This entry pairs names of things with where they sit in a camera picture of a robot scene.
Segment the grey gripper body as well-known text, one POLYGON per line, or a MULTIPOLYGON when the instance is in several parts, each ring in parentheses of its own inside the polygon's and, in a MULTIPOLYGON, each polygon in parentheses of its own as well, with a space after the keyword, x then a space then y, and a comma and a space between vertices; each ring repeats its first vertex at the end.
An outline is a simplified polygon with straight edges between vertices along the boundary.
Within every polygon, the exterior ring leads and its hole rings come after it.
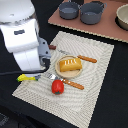
POLYGON ((43 38, 38 37, 38 46, 36 48, 36 58, 35 58, 35 63, 36 63, 36 74, 34 77, 36 79, 39 79, 41 74, 46 72, 49 67, 50 67, 50 50, 47 44, 47 41, 43 38))

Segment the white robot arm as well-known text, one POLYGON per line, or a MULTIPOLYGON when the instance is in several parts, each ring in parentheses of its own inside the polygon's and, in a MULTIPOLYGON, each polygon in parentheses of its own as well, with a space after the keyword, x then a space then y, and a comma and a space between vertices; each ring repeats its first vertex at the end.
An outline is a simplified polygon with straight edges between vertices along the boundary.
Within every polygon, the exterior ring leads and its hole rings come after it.
POLYGON ((0 0, 0 30, 6 49, 12 53, 20 71, 39 79, 50 65, 47 41, 39 36, 39 25, 31 0, 0 0))

